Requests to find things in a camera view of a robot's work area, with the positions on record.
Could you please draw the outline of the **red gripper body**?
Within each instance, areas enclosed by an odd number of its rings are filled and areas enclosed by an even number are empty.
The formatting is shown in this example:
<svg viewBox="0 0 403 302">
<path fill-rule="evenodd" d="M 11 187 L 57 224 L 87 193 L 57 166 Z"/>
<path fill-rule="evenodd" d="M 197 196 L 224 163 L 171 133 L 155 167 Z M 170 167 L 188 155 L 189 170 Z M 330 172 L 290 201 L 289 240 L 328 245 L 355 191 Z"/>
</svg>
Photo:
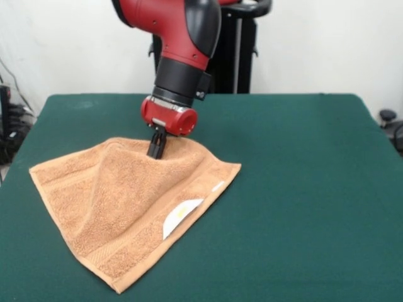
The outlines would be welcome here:
<svg viewBox="0 0 403 302">
<path fill-rule="evenodd" d="M 179 106 L 159 98 L 147 96 L 141 105 L 141 115 L 149 125 L 164 128 L 175 136 L 189 135 L 198 121 L 193 108 Z"/>
</svg>

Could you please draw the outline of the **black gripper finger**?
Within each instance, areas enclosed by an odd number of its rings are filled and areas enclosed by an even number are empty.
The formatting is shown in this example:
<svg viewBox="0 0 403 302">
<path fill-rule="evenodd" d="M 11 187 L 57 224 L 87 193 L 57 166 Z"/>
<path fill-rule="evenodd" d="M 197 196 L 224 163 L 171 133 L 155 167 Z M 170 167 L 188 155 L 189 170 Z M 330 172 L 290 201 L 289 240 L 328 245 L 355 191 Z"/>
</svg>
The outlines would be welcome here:
<svg viewBox="0 0 403 302">
<path fill-rule="evenodd" d="M 159 128 L 155 128 L 154 134 L 150 140 L 149 148 L 147 151 L 147 155 L 149 157 L 159 157 L 160 151 L 160 130 Z"/>
<path fill-rule="evenodd" d="M 163 152 L 164 152 L 164 148 L 166 145 L 166 137 L 167 137 L 167 133 L 165 131 L 160 131 L 157 135 L 157 140 L 156 140 L 156 154 L 155 154 L 155 158 L 156 159 L 161 159 Z"/>
</svg>

